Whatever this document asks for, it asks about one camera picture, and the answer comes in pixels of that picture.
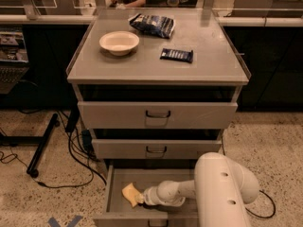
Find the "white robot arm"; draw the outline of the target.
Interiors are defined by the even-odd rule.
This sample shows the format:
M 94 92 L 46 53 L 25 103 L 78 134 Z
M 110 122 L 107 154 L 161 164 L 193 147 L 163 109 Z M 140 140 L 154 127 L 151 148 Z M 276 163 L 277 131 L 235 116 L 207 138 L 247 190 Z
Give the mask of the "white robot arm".
M 255 174 L 220 153 L 202 155 L 189 181 L 163 181 L 134 195 L 136 203 L 181 206 L 196 200 L 199 227 L 251 227 L 245 206 L 258 197 Z

